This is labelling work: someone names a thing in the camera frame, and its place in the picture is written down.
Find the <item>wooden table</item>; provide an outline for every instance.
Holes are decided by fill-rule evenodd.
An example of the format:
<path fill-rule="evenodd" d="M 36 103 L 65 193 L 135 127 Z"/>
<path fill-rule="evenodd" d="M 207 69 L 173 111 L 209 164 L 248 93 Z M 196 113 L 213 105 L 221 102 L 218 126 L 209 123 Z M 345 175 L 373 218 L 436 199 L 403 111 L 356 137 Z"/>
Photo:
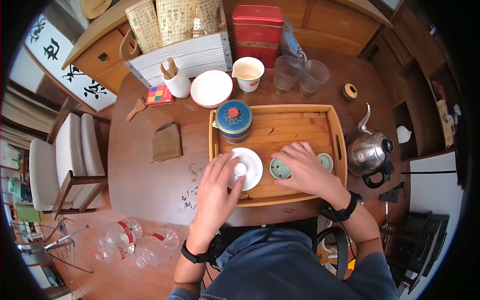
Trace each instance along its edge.
<path fill-rule="evenodd" d="M 372 107 L 368 128 L 381 131 L 391 138 L 396 150 L 392 154 L 395 172 L 390 181 L 378 189 L 369 189 L 361 177 L 348 174 L 347 188 L 371 199 L 400 183 L 400 151 L 392 111 L 380 80 L 368 62 L 328 50 L 307 52 L 310 59 L 323 62 L 330 79 L 319 92 L 303 97 L 296 90 L 279 95 L 273 91 L 274 70 L 266 69 L 259 88 L 244 93 L 233 81 L 230 99 L 240 99 L 249 105 L 266 104 L 332 104 L 338 114 L 344 135 L 355 131 L 356 124 L 366 113 L 366 102 Z M 354 84 L 359 97 L 353 103 L 345 101 L 340 88 Z M 188 225 L 195 216 L 196 196 L 205 166 L 208 164 L 208 116 L 210 110 L 196 105 L 190 97 L 177 99 L 174 104 L 149 107 L 137 113 L 130 122 L 125 120 L 136 100 L 146 97 L 148 89 L 128 74 L 123 79 L 114 108 L 108 145 L 108 186 L 112 208 L 122 214 L 164 223 Z M 152 161 L 154 132 L 165 123 L 180 125 L 183 156 L 164 162 Z M 236 208 L 228 219 L 230 226 L 251 226 L 287 222 L 319 215 L 322 199 Z"/>

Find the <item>blue t-shirt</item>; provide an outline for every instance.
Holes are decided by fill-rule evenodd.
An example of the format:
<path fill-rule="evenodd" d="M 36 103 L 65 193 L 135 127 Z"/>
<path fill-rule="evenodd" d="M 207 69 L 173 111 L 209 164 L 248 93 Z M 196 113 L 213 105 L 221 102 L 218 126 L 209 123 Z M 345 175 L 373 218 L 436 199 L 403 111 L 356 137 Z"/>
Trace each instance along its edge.
<path fill-rule="evenodd" d="M 369 254 L 343 281 L 320 264 L 312 240 L 300 231 L 276 228 L 268 241 L 253 245 L 267 231 L 254 229 L 233 241 L 217 259 L 222 271 L 200 298 L 176 288 L 167 300 L 398 299 L 383 253 Z"/>

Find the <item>white wooden crate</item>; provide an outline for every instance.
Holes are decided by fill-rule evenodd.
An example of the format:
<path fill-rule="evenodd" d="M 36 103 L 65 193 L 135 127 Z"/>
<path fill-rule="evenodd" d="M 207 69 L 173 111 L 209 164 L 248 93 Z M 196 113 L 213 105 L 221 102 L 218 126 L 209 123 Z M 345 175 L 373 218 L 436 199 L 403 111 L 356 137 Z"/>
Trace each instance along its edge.
<path fill-rule="evenodd" d="M 220 15 L 223 30 L 174 43 L 129 60 L 125 65 L 146 86 L 164 84 L 160 63 L 168 69 L 167 58 L 173 57 L 178 69 L 189 78 L 208 70 L 232 71 L 232 55 L 222 3 Z"/>

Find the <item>hand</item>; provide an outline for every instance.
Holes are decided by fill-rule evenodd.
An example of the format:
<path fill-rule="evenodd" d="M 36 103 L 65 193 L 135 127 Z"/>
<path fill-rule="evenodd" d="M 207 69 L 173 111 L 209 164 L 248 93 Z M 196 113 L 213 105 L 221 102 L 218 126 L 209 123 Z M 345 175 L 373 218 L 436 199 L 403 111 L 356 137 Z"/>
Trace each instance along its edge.
<path fill-rule="evenodd" d="M 220 154 L 205 168 L 204 176 L 198 186 L 197 213 L 190 224 L 190 236 L 187 241 L 195 239 L 202 245 L 206 242 L 210 244 L 218 229 L 232 214 L 243 188 L 245 176 L 237 179 L 229 195 L 228 179 L 240 161 L 239 157 L 230 160 L 231 157 L 231 151 Z"/>
<path fill-rule="evenodd" d="M 291 177 L 275 180 L 276 185 L 319 196 L 333 209 L 341 210 L 350 203 L 350 193 L 340 178 L 327 172 L 308 142 L 292 143 L 272 154 L 290 169 Z"/>

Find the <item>blue ceramic jar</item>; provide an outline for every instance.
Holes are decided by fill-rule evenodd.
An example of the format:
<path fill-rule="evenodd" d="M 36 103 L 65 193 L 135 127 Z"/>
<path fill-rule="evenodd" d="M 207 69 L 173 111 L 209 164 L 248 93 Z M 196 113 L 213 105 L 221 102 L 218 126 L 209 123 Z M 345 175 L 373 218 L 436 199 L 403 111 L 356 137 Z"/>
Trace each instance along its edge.
<path fill-rule="evenodd" d="M 252 119 L 252 110 L 240 100 L 220 104 L 215 114 L 216 127 L 231 144 L 240 144 L 248 138 Z"/>

